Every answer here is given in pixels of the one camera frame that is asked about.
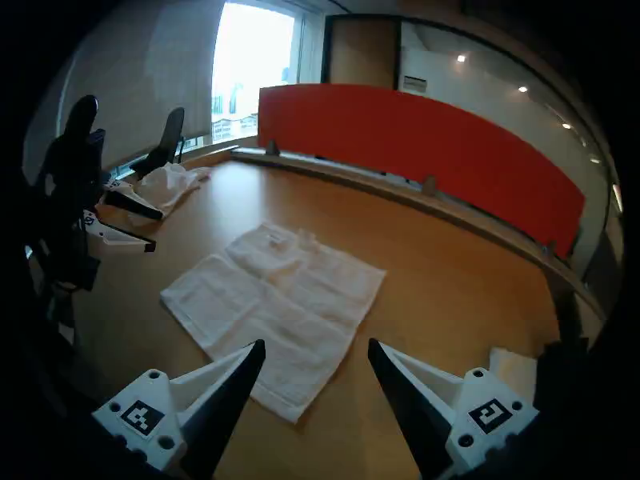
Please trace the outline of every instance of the orange divider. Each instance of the orange divider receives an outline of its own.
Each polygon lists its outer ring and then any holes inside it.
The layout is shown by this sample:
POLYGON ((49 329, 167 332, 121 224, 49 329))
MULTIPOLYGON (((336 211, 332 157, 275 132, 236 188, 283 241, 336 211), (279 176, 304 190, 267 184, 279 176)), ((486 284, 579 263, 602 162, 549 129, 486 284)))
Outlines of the orange divider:
POLYGON ((260 90, 258 144, 424 182, 565 257, 584 195, 527 142, 484 118, 412 94, 360 85, 260 90))

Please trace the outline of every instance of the white towel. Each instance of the white towel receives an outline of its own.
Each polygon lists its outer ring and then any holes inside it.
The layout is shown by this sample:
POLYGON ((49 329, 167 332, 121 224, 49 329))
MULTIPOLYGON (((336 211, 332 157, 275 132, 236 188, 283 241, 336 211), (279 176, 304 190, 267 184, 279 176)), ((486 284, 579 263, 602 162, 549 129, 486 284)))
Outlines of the white towel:
MULTIPOLYGON (((186 170, 184 166, 176 163, 166 163, 150 173, 133 187, 130 192, 132 197, 142 199, 143 204, 162 212, 162 218, 166 218, 174 209, 175 204, 186 192, 200 187, 200 181, 208 178, 212 169, 207 166, 186 170)), ((149 222, 148 218, 136 214, 130 214, 134 224, 149 222)))
POLYGON ((266 360, 251 396, 296 422, 344 358, 385 271, 306 232, 263 224, 161 293, 212 358, 263 338, 266 360))

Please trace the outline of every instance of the wooden tabletop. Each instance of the wooden tabletop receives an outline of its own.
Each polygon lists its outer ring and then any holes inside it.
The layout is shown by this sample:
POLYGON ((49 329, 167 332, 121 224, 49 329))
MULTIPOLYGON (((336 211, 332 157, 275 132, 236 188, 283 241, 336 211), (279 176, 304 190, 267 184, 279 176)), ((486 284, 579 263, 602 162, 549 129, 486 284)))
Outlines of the wooden tabletop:
POLYGON ((80 353, 102 373, 109 395, 149 368, 174 377, 209 361, 159 293, 265 220, 310 230, 388 273, 344 362, 297 425, 248 401, 218 480, 415 480, 418 469, 366 357, 369 338, 457 375, 488 366, 492 346, 536 356, 558 338, 545 277, 516 254, 372 194, 225 162, 164 222, 132 229, 157 240, 154 253, 103 257, 94 291, 74 296, 80 353))

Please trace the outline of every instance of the roller blind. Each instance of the roller blind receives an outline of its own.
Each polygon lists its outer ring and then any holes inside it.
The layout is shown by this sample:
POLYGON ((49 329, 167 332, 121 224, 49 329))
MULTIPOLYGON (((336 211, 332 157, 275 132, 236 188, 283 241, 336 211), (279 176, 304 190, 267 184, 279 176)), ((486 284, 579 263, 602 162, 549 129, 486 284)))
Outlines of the roller blind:
POLYGON ((211 76, 224 0, 125 2, 79 46, 61 94, 58 128, 82 96, 98 98, 94 128, 106 130, 108 170, 156 146, 173 108, 182 134, 211 130, 211 76))

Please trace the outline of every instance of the white cloth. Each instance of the white cloth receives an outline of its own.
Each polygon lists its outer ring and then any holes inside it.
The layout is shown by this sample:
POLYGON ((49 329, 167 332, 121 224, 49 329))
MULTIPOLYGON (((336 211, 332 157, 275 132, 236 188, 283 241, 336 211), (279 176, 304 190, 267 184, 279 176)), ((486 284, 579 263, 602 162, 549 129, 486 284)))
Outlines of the white cloth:
MULTIPOLYGON (((181 196, 200 187, 200 181, 211 173, 208 166, 186 170, 177 163, 166 163, 150 173, 134 186, 135 194, 145 203, 162 212, 166 218, 174 209, 181 196)), ((142 218, 132 214, 131 219, 142 222, 142 218)))
POLYGON ((535 358, 523 357, 504 348, 495 346, 489 354, 489 371, 532 405, 537 369, 535 358))
POLYGON ((161 293, 212 358, 257 338, 266 360, 251 396, 296 422, 344 358, 386 274, 263 224, 211 255, 161 293))

